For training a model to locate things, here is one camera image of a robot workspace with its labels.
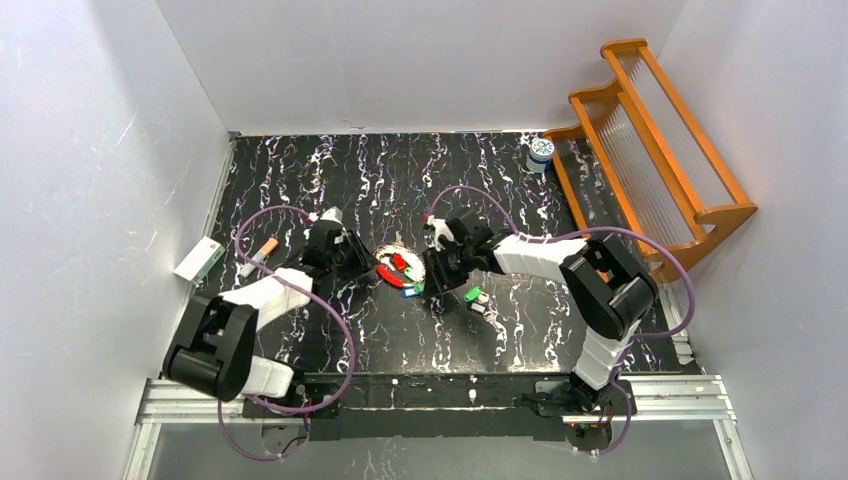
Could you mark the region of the keyring with coloured tags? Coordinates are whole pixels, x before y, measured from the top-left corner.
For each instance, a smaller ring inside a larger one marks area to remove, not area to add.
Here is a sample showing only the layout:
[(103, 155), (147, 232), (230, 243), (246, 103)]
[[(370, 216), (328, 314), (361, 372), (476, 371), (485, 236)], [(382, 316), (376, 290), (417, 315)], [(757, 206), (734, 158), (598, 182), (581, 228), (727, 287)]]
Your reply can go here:
[(423, 292), (426, 269), (422, 258), (398, 244), (387, 244), (375, 251), (379, 277), (397, 289), (403, 298), (419, 297)]

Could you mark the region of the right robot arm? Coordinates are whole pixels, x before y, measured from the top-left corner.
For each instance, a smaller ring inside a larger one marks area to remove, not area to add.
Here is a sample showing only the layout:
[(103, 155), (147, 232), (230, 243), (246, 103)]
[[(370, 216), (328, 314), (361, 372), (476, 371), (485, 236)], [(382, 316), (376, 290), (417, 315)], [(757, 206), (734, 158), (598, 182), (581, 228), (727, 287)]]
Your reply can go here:
[(428, 215), (424, 227), (434, 235), (422, 254), (426, 298), (463, 286), (474, 271), (531, 276), (567, 287), (586, 323), (571, 382), (589, 393), (607, 388), (658, 297), (651, 275), (613, 235), (530, 240), (495, 232), (469, 210), (447, 220)]

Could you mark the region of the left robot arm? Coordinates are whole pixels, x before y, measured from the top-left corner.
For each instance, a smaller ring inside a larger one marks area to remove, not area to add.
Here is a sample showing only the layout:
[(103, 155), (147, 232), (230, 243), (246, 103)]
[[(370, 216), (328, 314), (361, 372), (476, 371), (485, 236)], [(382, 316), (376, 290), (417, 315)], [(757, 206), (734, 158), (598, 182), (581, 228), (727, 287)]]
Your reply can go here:
[(278, 268), (236, 290), (196, 294), (189, 300), (163, 360), (164, 376), (221, 401), (239, 395), (285, 397), (297, 372), (256, 355), (257, 332), (324, 299), (323, 288), (356, 280), (377, 264), (353, 230), (336, 220), (316, 221), (292, 267)]

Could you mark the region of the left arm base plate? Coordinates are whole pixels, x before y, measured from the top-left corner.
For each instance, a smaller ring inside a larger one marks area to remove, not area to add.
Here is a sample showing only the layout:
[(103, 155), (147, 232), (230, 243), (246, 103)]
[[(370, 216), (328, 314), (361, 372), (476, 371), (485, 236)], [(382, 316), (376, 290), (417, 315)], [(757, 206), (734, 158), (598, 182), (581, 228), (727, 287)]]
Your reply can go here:
[(271, 398), (260, 396), (260, 399), (270, 404), (271, 408), (257, 404), (252, 398), (246, 399), (244, 401), (242, 416), (248, 419), (292, 417), (293, 414), (284, 412), (284, 409), (303, 409), (318, 405), (335, 394), (339, 386), (339, 382), (327, 380), (295, 383), (283, 397)]

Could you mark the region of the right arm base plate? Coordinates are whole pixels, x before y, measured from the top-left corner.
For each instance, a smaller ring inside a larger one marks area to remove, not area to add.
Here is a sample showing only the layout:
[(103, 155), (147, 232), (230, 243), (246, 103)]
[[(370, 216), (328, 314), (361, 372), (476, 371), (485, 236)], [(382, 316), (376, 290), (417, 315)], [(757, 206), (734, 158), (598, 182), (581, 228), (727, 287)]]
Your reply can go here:
[(638, 412), (632, 385), (621, 381), (599, 391), (573, 387), (567, 380), (536, 382), (529, 393), (513, 399), (514, 406), (530, 408), (541, 417), (586, 416), (598, 420), (601, 412), (614, 417)]

